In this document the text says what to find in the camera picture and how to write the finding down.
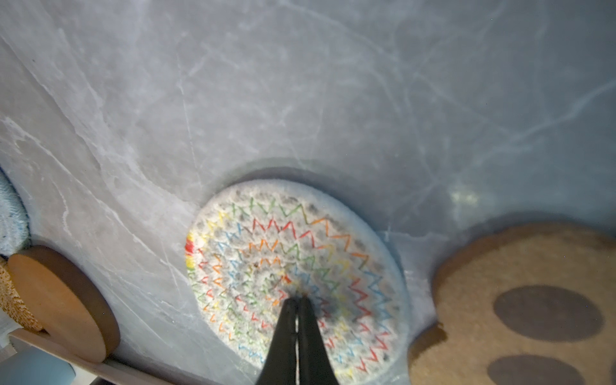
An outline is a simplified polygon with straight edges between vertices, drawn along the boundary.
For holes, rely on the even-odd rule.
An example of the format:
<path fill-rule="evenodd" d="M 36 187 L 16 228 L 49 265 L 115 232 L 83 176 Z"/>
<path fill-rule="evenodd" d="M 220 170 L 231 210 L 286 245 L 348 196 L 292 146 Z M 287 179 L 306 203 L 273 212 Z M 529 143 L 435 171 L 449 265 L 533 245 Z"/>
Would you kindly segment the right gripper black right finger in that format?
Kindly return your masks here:
<path fill-rule="evenodd" d="M 308 297 L 298 303 L 298 363 L 301 385 L 338 385 Z"/>

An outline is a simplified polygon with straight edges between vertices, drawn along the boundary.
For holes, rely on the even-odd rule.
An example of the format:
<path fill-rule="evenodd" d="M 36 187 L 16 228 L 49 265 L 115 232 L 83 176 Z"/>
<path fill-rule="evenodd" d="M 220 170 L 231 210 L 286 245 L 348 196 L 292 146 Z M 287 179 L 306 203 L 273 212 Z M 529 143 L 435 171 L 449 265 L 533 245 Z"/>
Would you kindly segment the white multicolour woven coaster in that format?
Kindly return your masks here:
<path fill-rule="evenodd" d="M 406 354 L 411 303 L 399 264 L 363 219 L 308 185 L 223 189 L 189 227 L 185 258 L 206 325 L 256 369 L 293 297 L 311 300 L 341 384 L 380 380 Z"/>

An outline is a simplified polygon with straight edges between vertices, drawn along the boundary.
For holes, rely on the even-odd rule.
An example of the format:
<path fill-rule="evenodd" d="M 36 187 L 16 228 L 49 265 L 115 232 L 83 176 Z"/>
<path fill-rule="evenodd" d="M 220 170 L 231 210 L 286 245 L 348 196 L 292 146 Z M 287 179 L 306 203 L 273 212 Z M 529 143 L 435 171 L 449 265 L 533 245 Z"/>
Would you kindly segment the cork paw print coaster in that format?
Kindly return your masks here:
<path fill-rule="evenodd" d="M 615 240 L 565 223 L 471 242 L 432 276 L 414 384 L 612 384 Z"/>

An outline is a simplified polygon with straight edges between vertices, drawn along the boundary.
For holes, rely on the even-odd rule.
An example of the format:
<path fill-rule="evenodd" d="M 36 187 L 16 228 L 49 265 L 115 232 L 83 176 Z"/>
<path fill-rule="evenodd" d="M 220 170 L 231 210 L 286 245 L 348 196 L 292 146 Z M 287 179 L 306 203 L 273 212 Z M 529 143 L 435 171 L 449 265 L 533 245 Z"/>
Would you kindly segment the blue grey woven coaster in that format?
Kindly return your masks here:
<path fill-rule="evenodd" d="M 1 170 L 1 256 L 30 247 L 29 217 L 19 194 Z"/>

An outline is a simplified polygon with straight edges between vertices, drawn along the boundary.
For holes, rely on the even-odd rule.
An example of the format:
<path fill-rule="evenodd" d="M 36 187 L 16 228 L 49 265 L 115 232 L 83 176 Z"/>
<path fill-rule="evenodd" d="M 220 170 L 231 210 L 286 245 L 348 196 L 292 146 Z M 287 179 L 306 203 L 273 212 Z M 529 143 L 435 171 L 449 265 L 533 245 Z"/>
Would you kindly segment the rattan woven coaster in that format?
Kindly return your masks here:
<path fill-rule="evenodd" d="M 5 258 L 1 258 L 1 308 L 23 328 L 33 332 L 44 330 L 43 325 L 29 311 L 17 292 Z"/>

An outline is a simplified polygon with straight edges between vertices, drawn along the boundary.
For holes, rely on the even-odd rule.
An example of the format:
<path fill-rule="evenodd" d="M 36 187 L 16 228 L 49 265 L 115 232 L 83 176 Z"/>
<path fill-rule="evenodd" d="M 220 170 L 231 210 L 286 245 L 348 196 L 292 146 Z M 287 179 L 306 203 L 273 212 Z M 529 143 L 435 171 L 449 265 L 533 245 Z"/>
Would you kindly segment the round wooden coaster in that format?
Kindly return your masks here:
<path fill-rule="evenodd" d="M 44 245 L 8 259 L 12 282 L 51 339 L 70 353 L 101 363 L 120 345 L 115 315 L 77 265 Z"/>

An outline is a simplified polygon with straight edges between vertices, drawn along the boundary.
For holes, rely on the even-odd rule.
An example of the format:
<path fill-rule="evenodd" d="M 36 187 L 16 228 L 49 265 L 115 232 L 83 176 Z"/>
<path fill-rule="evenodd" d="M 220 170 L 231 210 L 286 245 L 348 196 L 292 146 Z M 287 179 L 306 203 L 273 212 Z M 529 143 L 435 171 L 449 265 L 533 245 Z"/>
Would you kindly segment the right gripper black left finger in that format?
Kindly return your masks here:
<path fill-rule="evenodd" d="M 297 381 L 298 302 L 287 298 L 274 330 L 270 349 L 256 385 L 295 385 Z"/>

